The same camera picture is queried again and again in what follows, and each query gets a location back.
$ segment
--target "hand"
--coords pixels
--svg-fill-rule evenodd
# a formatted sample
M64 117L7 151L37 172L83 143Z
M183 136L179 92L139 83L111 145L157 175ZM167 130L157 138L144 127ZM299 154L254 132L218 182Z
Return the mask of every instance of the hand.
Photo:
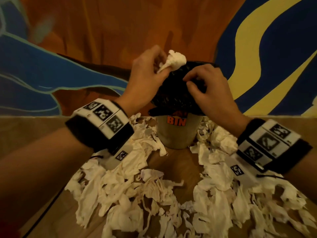
M205 94L190 81L196 77L203 79L207 85ZM220 68L214 68L210 64L201 65L189 71L183 80L187 82L188 91L205 115L234 136L239 137L251 118L240 112Z
M170 74L171 67L156 74L159 63L165 63L166 58L166 53L155 45L133 61L129 83L124 94L115 100L129 117L153 99Z

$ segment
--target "table surface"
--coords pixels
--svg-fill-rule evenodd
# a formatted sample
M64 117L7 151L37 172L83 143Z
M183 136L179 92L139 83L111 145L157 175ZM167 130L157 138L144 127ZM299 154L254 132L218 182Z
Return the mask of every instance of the table surface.
M314 147L317 147L317 119L296 119L283 118L275 119L279 123L299 132L309 141ZM46 133L62 127L65 119L62 118L9 118L0 119L0 156L27 144L30 140L35 140L44 136ZM174 194L179 203L193 199L193 188L200 180L200 172L202 166L198 164L197 154L192 154L190 150L173 150L167 148L168 155L160 157L158 151L153 152L148 158L148 166L152 169L157 169L164 172L164 179L180 182L184 180L184 187L174 189ZM39 217L43 210L47 207L46 204L35 214L22 228L21 234L24 234L34 221ZM309 212L317 218L317 206L308 200L307 208ZM77 202L73 199L68 191L62 192L52 208L46 216L30 234L31 237L58 237L58 238L97 238L101 237L102 228L105 224L105 217L99 217L98 212L94 212L93 217L87 229L83 229L76 224L75 212L77 210ZM298 219L297 212L290 214L292 218ZM150 228L147 235L155 237L159 233L159 217L151 219ZM248 220L243 228L233 226L229 230L229 237L248 237L248 233L254 228L254 223ZM275 228L278 232L286 233L288 237L303 237L299 232L293 229L289 224L281 224L275 222ZM312 237L317 237L317 230L308 228ZM184 222L177 233L184 233L186 230ZM114 231L117 237L131 237L137 234L121 233Z

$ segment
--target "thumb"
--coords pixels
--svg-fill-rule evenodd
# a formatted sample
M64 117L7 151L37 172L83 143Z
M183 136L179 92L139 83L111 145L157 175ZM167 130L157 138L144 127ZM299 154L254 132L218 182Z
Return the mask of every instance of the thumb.
M165 79L169 76L170 72L172 71L171 67L167 67L163 69L159 74L156 75L156 78L158 79L158 82L162 84Z
M192 81L186 82L187 89L189 93L194 97L195 101L201 99L204 94L197 88L196 84L194 84Z

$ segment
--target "beige bin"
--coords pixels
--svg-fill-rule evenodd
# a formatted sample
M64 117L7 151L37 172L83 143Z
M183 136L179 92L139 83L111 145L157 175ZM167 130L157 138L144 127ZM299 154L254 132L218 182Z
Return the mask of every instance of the beige bin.
M167 122L167 116L158 116L157 133L162 143L173 149L188 147L194 140L203 116L189 113L185 126L177 126Z

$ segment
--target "right hand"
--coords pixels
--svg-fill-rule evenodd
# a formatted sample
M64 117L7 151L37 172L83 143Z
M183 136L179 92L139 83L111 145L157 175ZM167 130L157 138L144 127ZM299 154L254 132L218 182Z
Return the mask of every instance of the right hand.
M197 77L203 79L207 86L205 94L190 81ZM211 64L195 67L186 74L183 81L205 115L234 136L240 136L251 118L240 112L220 68L214 68Z

